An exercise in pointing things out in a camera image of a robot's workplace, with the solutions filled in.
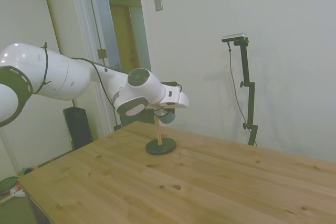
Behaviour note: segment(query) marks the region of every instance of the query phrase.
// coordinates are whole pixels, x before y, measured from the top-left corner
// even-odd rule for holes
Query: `wooden dowel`
[[[156,137],[157,137],[157,140],[158,140],[158,144],[162,145],[160,120],[157,116],[154,116],[154,120],[155,120],[155,125],[156,125]]]

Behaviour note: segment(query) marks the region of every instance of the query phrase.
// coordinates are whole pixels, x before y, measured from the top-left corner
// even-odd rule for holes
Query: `black metal stand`
[[[243,128],[250,129],[250,138],[248,140],[249,145],[254,145],[256,141],[258,126],[253,124],[253,117],[254,117],[254,96],[255,96],[255,82],[250,82],[250,76],[248,71],[248,60],[247,60],[247,46],[248,46],[248,38],[243,40],[238,40],[234,42],[235,46],[240,46],[240,53],[241,53],[241,64],[243,65],[243,76],[244,81],[240,83],[240,87],[249,87],[248,90],[248,111],[247,111],[247,124],[243,123]]]

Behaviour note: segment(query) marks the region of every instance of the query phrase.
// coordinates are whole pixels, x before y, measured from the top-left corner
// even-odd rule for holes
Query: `cable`
[[[231,47],[230,47],[230,42],[227,43],[227,45],[229,46],[229,54],[230,54],[230,73],[231,73],[231,77],[232,77],[232,83],[233,83],[233,88],[235,90],[235,97],[236,97],[236,101],[237,101],[237,105],[238,105],[238,108],[239,108],[239,111],[240,113],[242,114],[243,116],[243,119],[244,119],[244,122],[245,124],[247,125],[247,122],[246,122],[246,119],[245,119],[245,116],[243,114],[243,112],[241,111],[241,108],[240,108],[240,105],[239,105],[239,102],[238,102],[238,97],[237,97],[237,90],[236,90],[236,83],[235,83],[235,79],[233,78],[233,74],[232,74],[232,57],[231,57]]]
[[[106,89],[105,89],[105,87],[104,87],[103,81],[101,80],[101,77],[100,77],[99,71],[98,71],[98,69],[97,69],[97,67],[96,67],[96,64],[95,64],[93,61],[88,60],[88,59],[84,59],[84,58],[72,58],[72,59],[74,59],[74,60],[83,60],[83,61],[87,61],[87,62],[89,62],[89,63],[91,63],[91,64],[93,65],[93,67],[94,67],[94,69],[95,69],[95,71],[96,71],[96,73],[97,73],[97,75],[98,75],[98,78],[99,78],[101,87],[103,88],[104,94],[105,94],[107,100],[109,101],[109,103],[110,103],[110,104],[112,105],[112,107],[113,107],[113,115],[114,115],[114,119],[115,119],[116,124],[118,124],[117,116],[115,115],[115,112],[114,112],[116,109],[115,109],[115,107],[114,107],[112,101],[110,100],[109,96],[107,95]]]
[[[180,92],[182,92],[182,85],[178,84],[176,85],[176,87],[179,86],[180,87]]]
[[[45,52],[45,54],[46,54],[46,69],[45,69],[45,71],[44,71],[44,76],[43,76],[43,81],[42,81],[42,83],[41,83],[41,86],[38,88],[38,90],[37,90],[34,94],[37,94],[38,92],[40,92],[41,88],[42,88],[44,85],[46,85],[46,84],[48,84],[48,83],[51,82],[51,81],[46,82],[47,72],[48,72],[48,65],[49,65],[49,58],[48,58],[47,47],[48,47],[48,46],[47,46],[47,43],[45,42],[45,44],[44,44],[44,46],[43,46],[42,48],[44,49],[44,52]]]

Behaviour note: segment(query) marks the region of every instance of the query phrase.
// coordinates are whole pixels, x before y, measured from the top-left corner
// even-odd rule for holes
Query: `object stand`
[[[146,152],[151,155],[164,155],[176,148],[176,142],[169,137],[161,137],[160,120],[155,115],[156,139],[146,145]]]
[[[249,145],[254,145],[256,142],[256,135],[258,131],[258,126],[253,124],[254,117],[254,94],[255,94],[255,82],[250,82],[250,75],[248,72],[248,60],[247,60],[247,46],[248,46],[248,38],[244,40],[238,40],[233,43],[235,46],[240,46],[241,53],[241,64],[243,66],[243,77],[244,81],[240,83],[240,87],[249,87],[248,90],[248,110],[247,110],[247,124],[243,123],[243,128],[250,129],[250,138],[248,140]]]

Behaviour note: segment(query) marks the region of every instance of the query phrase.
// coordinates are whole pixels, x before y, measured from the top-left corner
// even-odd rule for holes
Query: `camera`
[[[245,34],[232,34],[232,35],[224,36],[222,38],[222,42],[239,41],[239,40],[244,40],[245,38],[246,38]]]

